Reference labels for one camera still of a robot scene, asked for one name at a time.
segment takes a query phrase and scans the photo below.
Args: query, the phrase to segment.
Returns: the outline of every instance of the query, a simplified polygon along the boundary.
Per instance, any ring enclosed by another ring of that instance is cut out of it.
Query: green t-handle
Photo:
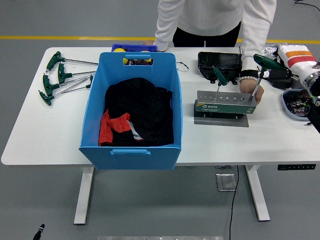
[[[227,85],[227,81],[226,81],[225,77],[223,76],[223,74],[220,72],[220,70],[218,68],[216,68],[215,66],[212,66],[212,67],[213,67],[213,71],[219,81],[218,86]]]
[[[41,98],[46,102],[46,104],[48,104],[49,106],[51,106],[51,100],[55,98],[55,96],[46,96],[42,91],[38,90],[39,94],[41,96]]]
[[[50,84],[50,80],[48,75],[43,75],[42,77],[42,81],[43,81],[43,86],[44,86],[44,90],[45,93],[50,97],[53,95],[54,93],[54,89],[58,89],[60,88],[59,84]]]
[[[269,57],[259,55],[257,53],[253,55],[253,59],[257,64],[259,64],[265,70],[266,69],[286,69],[286,66],[278,63],[277,61],[272,60]]]
[[[63,63],[60,63],[58,66],[59,84],[63,84],[67,78],[72,78],[72,73],[65,73],[65,66]]]
[[[48,65],[46,66],[47,70],[51,70],[58,62],[65,62],[66,59],[61,57],[61,52],[57,51],[52,58],[50,59]]]

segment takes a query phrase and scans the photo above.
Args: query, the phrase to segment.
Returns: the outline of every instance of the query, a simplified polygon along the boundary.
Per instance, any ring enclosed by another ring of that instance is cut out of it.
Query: orange stripe
[[[295,56],[312,56],[312,53],[310,51],[288,51],[285,55],[291,58]]]

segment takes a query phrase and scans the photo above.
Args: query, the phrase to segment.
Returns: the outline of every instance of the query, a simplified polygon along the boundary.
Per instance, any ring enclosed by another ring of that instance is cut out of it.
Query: t-handle hex key
[[[47,73],[48,71],[50,71],[59,62],[75,62],[75,63],[89,64],[89,65],[98,65],[98,63],[96,63],[96,62],[66,59],[64,57],[61,57],[61,52],[57,51],[52,56],[52,58],[50,59],[48,65],[46,66],[45,72]]]
[[[76,81],[80,81],[80,80],[83,80],[83,79],[88,79],[91,75],[89,76],[83,76],[83,77],[80,77],[80,78],[76,78],[76,79],[73,79],[73,80],[70,80],[70,81],[66,81],[64,83],[61,83],[61,84],[51,84],[50,83],[50,80],[49,80],[49,77],[48,75],[43,75],[42,77],[42,81],[43,81],[43,87],[44,87],[44,90],[45,90],[45,93],[48,97],[52,96],[52,94],[54,93],[54,90],[55,89],[58,89],[62,86],[65,86],[67,84],[70,84],[70,83],[74,83]]]
[[[94,74],[96,71],[86,71],[86,72],[78,72],[78,73],[65,73],[65,66],[63,63],[60,63],[58,66],[58,81],[59,84],[63,84],[67,78],[72,78],[77,75],[85,75],[85,74]]]
[[[40,91],[40,90],[38,90],[38,91],[39,91],[39,94],[40,94],[41,98],[46,102],[46,104],[48,104],[49,106],[51,106],[51,105],[52,105],[51,100],[53,100],[56,96],[58,96],[59,94],[63,94],[63,93],[65,93],[65,92],[67,92],[68,90],[74,88],[75,86],[77,86],[77,85],[79,85],[79,84],[84,83],[84,82],[85,82],[87,79],[89,79],[89,78],[90,78],[90,81],[92,81],[93,76],[92,76],[92,75],[91,75],[91,76],[86,76],[82,81],[77,82],[76,84],[74,84],[74,85],[66,88],[66,89],[63,90],[63,91],[58,92],[58,93],[55,94],[55,95],[46,96],[42,91]]]

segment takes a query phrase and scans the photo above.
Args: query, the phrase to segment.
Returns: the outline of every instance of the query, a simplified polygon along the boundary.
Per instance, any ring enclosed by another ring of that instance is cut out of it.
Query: black cable
[[[309,3],[304,3],[304,2],[302,2],[303,0],[294,0],[295,2],[295,4],[303,4],[303,5],[308,5],[308,6],[311,6],[311,7],[314,7],[314,8],[316,8],[316,9],[318,9],[318,11],[320,12],[320,9],[317,7],[317,6],[315,6],[315,5],[312,5],[312,4],[309,4]]]
[[[236,181],[236,185],[235,185],[235,190],[234,190],[234,194],[233,194],[233,199],[232,199],[232,204],[231,204],[231,218],[230,218],[230,225],[229,225],[229,240],[231,240],[231,223],[232,223],[232,215],[234,213],[234,201],[235,201],[235,196],[236,196],[236,192],[237,192],[237,188],[238,188],[238,183],[239,183],[239,166],[236,166],[236,170],[237,170],[237,174],[238,174],[238,179]]]

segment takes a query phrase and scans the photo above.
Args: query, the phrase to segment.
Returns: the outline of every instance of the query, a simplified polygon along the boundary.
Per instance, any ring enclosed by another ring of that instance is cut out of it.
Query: table leg
[[[260,185],[257,169],[260,165],[246,165],[246,173],[251,187],[256,214],[260,222],[270,221],[264,193]]]
[[[74,225],[85,225],[87,219],[88,204],[90,198],[90,189],[92,183],[92,177],[94,175],[94,167],[82,167],[81,168],[82,180],[80,185],[78,203],[76,205]]]

